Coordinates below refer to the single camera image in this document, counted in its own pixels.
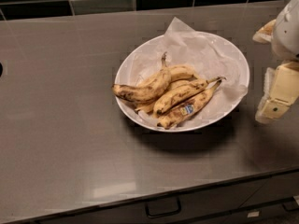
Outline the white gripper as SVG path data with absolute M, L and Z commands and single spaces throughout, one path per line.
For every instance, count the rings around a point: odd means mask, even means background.
M 260 28 L 252 38 L 259 43 L 270 43 L 272 50 L 283 60 L 299 60 L 299 0 L 290 2 L 276 20 Z M 278 120 L 299 97 L 299 62 L 284 61 L 276 69 L 267 68 L 264 75 L 263 97 L 255 119 L 268 124 Z

